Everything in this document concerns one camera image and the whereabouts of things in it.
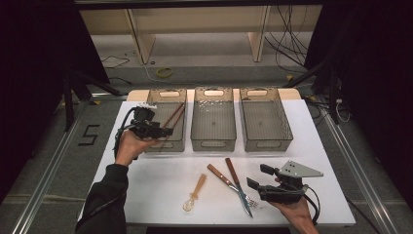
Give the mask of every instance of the fork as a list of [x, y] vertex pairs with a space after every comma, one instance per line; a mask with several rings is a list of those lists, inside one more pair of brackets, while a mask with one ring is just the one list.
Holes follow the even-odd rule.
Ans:
[[[209, 164], [207, 166], [207, 168], [210, 171], [212, 171], [219, 179], [221, 179], [221, 181], [223, 181], [225, 184], [227, 184], [228, 187], [232, 188], [234, 191], [239, 193], [238, 188], [236, 186], [234, 186], [234, 184], [228, 178], [226, 178], [221, 172], [219, 172], [212, 164]], [[254, 200], [252, 200], [251, 198], [249, 198], [246, 194], [245, 194], [245, 198], [246, 198], [246, 201], [248, 202], [248, 205], [250, 207], [258, 206], [258, 203], [255, 202]]]
[[[230, 188], [232, 188], [234, 191], [236, 191], [237, 193], [239, 193], [238, 192], [238, 188], [236, 188], [234, 185], [232, 185], [232, 186], [230, 186], [230, 185], [228, 185]], [[252, 200], [250, 197], [248, 197], [246, 194], [245, 194], [245, 198], [246, 198], [246, 201], [248, 202], [248, 206], [249, 207], [256, 207], [256, 206], [258, 206], [258, 203], [257, 202], [255, 202], [254, 200]]]

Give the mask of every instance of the person's left hand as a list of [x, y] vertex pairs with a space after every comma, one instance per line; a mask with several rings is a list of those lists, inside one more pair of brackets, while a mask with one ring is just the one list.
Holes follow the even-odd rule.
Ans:
[[141, 139], [132, 131], [126, 130], [121, 136], [115, 164], [127, 167], [131, 164], [132, 160], [145, 151], [147, 147], [159, 142], [158, 139]]

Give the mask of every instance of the plastic bin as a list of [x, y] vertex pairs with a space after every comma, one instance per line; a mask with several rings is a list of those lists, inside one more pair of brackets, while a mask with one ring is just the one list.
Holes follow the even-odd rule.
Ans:
[[231, 88], [196, 88], [193, 113], [194, 151], [234, 151], [237, 130]]
[[153, 122], [163, 128], [173, 128], [173, 135], [160, 138], [161, 142], [148, 147], [145, 152], [183, 152], [185, 149], [186, 90], [150, 90], [148, 103], [157, 106], [153, 109]]
[[286, 151], [293, 136], [278, 89], [240, 89], [240, 99], [245, 151]]

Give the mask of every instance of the gray floor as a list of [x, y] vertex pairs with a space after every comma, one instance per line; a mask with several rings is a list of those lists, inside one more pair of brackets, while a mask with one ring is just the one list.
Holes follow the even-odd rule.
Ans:
[[[311, 33], [302, 33], [301, 39], [307, 44], [310, 38]], [[150, 61], [154, 61], [155, 64], [148, 63], [146, 67], [152, 80], [148, 78], [145, 67], [137, 62], [130, 37], [98, 36], [94, 37], [94, 41], [102, 59], [109, 56], [130, 59], [129, 62], [117, 68], [106, 69], [109, 77], [121, 77], [132, 82], [129, 85], [121, 80], [111, 80], [113, 87], [125, 92], [154, 87], [194, 88], [199, 84], [229, 85], [234, 88], [281, 86], [285, 84], [288, 74], [293, 76], [299, 74], [286, 72], [277, 67], [274, 50], [268, 44], [265, 45], [261, 62], [253, 62], [246, 33], [159, 35], [150, 58]], [[124, 60], [113, 58], [103, 64], [111, 67], [122, 61]], [[293, 66], [294, 64], [287, 58], [281, 58], [280, 64], [290, 69], [299, 69]], [[156, 68], [162, 66], [172, 67], [171, 77], [167, 79], [156, 77]], [[311, 82], [310, 80], [297, 87], [302, 96], [311, 94], [309, 85]], [[96, 87], [91, 87], [91, 90], [94, 93], [103, 93]], [[100, 103], [99, 105], [90, 103], [83, 113], [79, 127], [70, 141], [28, 233], [73, 233], [77, 217], [122, 103], [121, 99], [111, 96], [94, 99], [100, 100]], [[318, 111], [313, 106], [309, 105], [309, 110], [313, 116], [318, 115]], [[378, 227], [333, 134], [322, 117], [321, 115], [315, 118], [314, 122], [344, 194]], [[63, 138], [64, 121], [64, 106], [60, 105], [35, 150], [35, 157], [27, 162], [8, 197], [0, 206], [0, 233], [12, 233], [25, 204], [41, 180]], [[90, 138], [83, 137], [88, 125], [98, 125], [88, 131], [90, 134], [96, 134], [97, 138], [94, 145], [81, 146], [80, 143], [91, 142]], [[380, 163], [374, 160], [375, 155], [359, 130], [357, 120], [352, 119], [347, 123], [341, 121], [340, 128], [349, 140], [373, 187], [386, 205], [398, 233], [412, 233], [412, 212], [397, 193]], [[356, 225], [351, 227], [320, 226], [321, 233], [375, 233], [360, 213], [353, 207], [351, 208], [357, 221]], [[145, 233], [145, 230], [145, 227], [128, 225], [128, 233]]]

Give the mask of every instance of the hand-held gripper device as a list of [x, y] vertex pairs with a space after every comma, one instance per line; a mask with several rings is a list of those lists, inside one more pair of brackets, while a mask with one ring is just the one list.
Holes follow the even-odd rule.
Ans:
[[[152, 122], [152, 119], [155, 116], [155, 112], [151, 108], [156, 108], [156, 106], [146, 105], [145, 107], [137, 106], [128, 111], [125, 116], [124, 122], [118, 133], [115, 135], [115, 147], [114, 153], [115, 158], [118, 153], [119, 142], [124, 130], [130, 130], [139, 138], [161, 138], [172, 136], [173, 129], [170, 128], [161, 128], [159, 122]], [[133, 119], [131, 124], [125, 126], [130, 114], [133, 112]]]
[[301, 197], [304, 197], [316, 210], [316, 214], [313, 218], [313, 224], [317, 224], [320, 205], [317, 208], [316, 204], [305, 194], [309, 188], [315, 194], [316, 192], [309, 185], [303, 184], [302, 178], [323, 176], [322, 172], [313, 170], [293, 161], [288, 161], [281, 169], [272, 168], [268, 165], [261, 164], [260, 170], [262, 173], [271, 176], [276, 175], [276, 177], [280, 180], [280, 186], [275, 187], [272, 185], [259, 185], [258, 182], [252, 180], [251, 178], [246, 178], [248, 186], [258, 191], [261, 200], [289, 205], [297, 203], [300, 201]]

